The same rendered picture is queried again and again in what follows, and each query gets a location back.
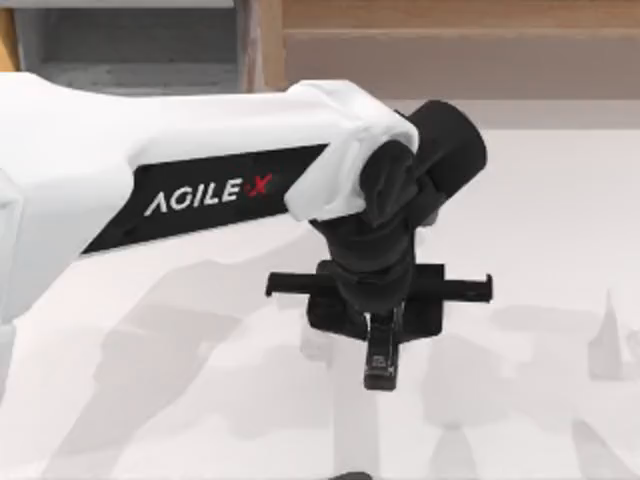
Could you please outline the grey cabinet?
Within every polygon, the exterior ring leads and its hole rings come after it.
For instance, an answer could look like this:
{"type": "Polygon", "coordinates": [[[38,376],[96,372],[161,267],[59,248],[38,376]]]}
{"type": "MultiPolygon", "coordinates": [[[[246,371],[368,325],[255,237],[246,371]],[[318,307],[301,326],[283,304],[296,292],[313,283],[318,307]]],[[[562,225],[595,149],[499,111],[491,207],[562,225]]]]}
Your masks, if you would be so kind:
{"type": "Polygon", "coordinates": [[[251,92],[263,84],[254,0],[0,0],[19,64],[124,95],[251,92]]]}

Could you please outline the wooden side panel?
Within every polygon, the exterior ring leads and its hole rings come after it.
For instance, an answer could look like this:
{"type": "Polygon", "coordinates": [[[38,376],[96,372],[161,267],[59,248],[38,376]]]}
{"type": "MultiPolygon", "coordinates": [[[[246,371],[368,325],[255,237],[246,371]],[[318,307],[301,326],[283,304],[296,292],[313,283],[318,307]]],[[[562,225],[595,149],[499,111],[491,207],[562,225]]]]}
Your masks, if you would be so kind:
{"type": "Polygon", "coordinates": [[[17,30],[11,8],[0,8],[0,72],[21,68],[17,30]]]}

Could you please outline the wooden cupboard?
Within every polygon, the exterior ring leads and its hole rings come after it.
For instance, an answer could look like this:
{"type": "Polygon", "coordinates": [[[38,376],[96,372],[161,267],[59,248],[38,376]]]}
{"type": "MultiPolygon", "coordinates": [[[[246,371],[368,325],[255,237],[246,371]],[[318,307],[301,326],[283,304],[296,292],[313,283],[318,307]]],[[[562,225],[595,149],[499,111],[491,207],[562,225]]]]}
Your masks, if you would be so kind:
{"type": "Polygon", "coordinates": [[[640,0],[250,0],[265,83],[388,99],[640,100],[640,0]]]}

